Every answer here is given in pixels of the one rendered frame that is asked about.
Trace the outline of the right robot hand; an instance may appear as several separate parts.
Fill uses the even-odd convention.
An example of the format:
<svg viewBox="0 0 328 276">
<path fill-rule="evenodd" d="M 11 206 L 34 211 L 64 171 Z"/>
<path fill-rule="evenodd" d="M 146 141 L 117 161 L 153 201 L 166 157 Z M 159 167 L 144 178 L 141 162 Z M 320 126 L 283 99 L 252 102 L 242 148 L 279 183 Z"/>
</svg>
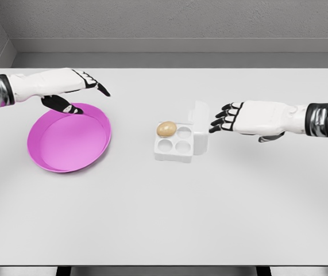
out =
<svg viewBox="0 0 328 276">
<path fill-rule="evenodd" d="M 228 103 L 211 122 L 209 132 L 258 135 L 260 143 L 274 141 L 285 134 L 284 115 L 289 108 L 284 103 L 269 101 Z"/>
</svg>

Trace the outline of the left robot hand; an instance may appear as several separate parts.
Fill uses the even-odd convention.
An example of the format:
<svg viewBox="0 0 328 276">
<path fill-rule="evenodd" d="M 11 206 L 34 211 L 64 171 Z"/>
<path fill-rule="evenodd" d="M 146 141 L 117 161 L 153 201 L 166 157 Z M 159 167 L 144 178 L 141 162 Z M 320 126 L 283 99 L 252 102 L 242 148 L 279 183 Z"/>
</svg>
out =
<svg viewBox="0 0 328 276">
<path fill-rule="evenodd" d="M 84 89 L 97 89 L 105 96 L 110 96 L 110 93 L 101 83 L 81 70 L 60 68 L 44 71 L 38 74 L 38 76 L 41 77 L 38 91 L 41 93 L 42 104 L 60 113 L 83 114 L 83 111 L 59 96 L 59 94 Z"/>
</svg>

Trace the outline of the white egg box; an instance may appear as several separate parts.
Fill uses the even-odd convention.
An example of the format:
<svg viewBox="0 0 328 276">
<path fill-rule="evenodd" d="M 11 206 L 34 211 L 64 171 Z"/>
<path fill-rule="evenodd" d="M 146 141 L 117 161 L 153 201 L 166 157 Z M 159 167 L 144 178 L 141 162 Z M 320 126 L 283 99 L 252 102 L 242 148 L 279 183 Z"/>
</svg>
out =
<svg viewBox="0 0 328 276">
<path fill-rule="evenodd" d="M 209 106 L 196 101 L 188 114 L 189 122 L 179 123 L 171 137 L 155 135 L 154 156 L 159 161 L 189 163 L 194 155 L 206 153 L 209 144 Z"/>
</svg>

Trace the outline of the beige egg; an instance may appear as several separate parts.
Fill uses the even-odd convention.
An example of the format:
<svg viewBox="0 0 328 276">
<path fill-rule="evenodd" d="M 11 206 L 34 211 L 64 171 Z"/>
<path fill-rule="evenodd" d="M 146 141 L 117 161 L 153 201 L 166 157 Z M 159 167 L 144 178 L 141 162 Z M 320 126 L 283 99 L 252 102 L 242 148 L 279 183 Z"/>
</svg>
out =
<svg viewBox="0 0 328 276">
<path fill-rule="evenodd" d="M 156 128 L 156 133 L 160 137 L 171 137 L 176 131 L 177 125 L 172 121 L 161 122 Z"/>
</svg>

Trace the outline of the pink round plate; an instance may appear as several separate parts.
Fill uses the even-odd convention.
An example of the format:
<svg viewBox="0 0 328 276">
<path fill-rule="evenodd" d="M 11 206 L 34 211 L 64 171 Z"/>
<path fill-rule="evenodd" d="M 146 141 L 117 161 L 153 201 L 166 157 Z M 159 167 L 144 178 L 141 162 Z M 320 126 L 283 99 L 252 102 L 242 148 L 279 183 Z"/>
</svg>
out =
<svg viewBox="0 0 328 276">
<path fill-rule="evenodd" d="M 95 162 L 107 149 L 111 124 L 99 108 L 76 103 L 83 114 L 49 110 L 31 127 L 27 149 L 39 167 L 56 173 L 68 173 Z"/>
</svg>

